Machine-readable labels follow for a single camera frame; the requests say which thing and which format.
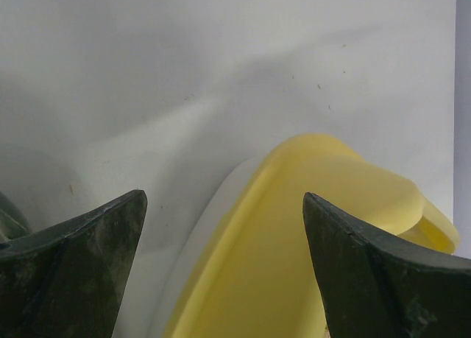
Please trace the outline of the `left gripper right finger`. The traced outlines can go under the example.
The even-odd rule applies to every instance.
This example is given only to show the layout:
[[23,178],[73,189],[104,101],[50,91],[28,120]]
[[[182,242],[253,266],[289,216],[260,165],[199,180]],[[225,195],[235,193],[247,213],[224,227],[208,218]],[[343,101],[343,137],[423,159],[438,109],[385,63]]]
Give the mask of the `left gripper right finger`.
[[332,337],[469,337],[470,260],[401,239],[307,193],[305,232]]

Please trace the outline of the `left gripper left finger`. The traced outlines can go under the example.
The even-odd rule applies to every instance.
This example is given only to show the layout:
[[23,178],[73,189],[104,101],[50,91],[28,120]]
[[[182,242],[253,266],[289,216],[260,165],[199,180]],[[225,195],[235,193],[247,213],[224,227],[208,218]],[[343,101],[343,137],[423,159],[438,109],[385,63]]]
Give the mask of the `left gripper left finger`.
[[142,190],[1,242],[2,337],[111,337],[144,226]]

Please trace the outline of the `yellow litter box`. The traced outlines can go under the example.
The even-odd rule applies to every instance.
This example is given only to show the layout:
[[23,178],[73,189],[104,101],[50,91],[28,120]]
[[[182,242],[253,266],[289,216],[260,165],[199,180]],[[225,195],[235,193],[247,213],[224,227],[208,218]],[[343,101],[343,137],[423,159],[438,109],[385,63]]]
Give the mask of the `yellow litter box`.
[[337,138],[292,137],[238,165],[166,282],[149,337],[326,337],[302,215],[306,193],[415,244],[453,253],[453,223],[409,179]]

